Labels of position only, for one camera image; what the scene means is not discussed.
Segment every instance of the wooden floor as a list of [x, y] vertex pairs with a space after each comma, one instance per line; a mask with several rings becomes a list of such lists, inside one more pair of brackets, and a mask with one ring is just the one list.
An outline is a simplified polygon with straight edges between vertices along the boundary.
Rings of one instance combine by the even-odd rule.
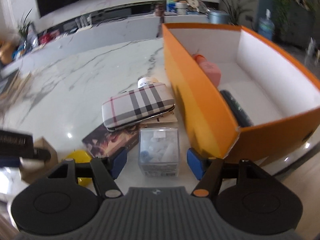
[[320, 153], [281, 181], [303, 204], [296, 232], [305, 240], [314, 239], [320, 233]]

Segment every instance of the power outlet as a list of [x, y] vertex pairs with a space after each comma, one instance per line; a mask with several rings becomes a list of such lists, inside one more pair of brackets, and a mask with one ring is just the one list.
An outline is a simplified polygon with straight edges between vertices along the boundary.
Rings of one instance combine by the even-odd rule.
[[249, 21], [249, 22], [253, 22], [253, 17], [250, 16], [250, 15], [246, 15], [246, 16], [245, 16], [245, 20], [246, 20], [246, 21]]

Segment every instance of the orange box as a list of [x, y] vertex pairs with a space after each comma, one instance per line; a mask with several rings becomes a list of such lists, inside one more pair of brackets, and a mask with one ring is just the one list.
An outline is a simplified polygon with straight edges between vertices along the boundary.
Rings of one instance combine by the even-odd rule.
[[[201, 155], [238, 162], [281, 158], [320, 124], [320, 81], [271, 41], [242, 27], [163, 25], [165, 69], [191, 143]], [[218, 88], [191, 55], [216, 63]], [[238, 126], [220, 94], [231, 92], [253, 122]]]

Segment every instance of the marble table top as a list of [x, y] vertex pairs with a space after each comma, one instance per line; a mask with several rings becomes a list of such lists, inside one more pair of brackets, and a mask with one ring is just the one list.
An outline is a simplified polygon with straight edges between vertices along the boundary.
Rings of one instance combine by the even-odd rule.
[[[43, 136], [62, 159], [75, 149], [84, 148], [81, 139], [102, 123], [102, 103], [110, 96], [136, 88], [137, 81], [144, 76], [156, 77], [170, 86], [164, 69], [162, 39], [124, 42], [58, 59], [33, 71], [30, 88], [1, 118], [1, 127], [32, 133], [34, 139]], [[186, 163], [188, 137], [179, 112], [176, 113], [180, 133], [179, 176], [143, 176], [135, 146], [116, 180], [123, 193], [129, 187], [155, 186], [185, 186], [190, 193], [197, 184]], [[302, 147], [264, 168], [274, 174], [307, 151]], [[0, 199], [2, 196], [10, 201], [25, 187], [27, 184], [20, 180], [19, 173], [12, 172], [10, 186], [6, 194], [0, 193]]]

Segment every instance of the plaid glasses case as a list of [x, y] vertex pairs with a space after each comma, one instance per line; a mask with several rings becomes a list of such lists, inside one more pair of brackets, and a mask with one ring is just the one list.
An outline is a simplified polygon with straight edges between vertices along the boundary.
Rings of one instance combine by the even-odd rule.
[[121, 130], [174, 109], [174, 98], [163, 83], [153, 83], [111, 97], [102, 105], [108, 131]]

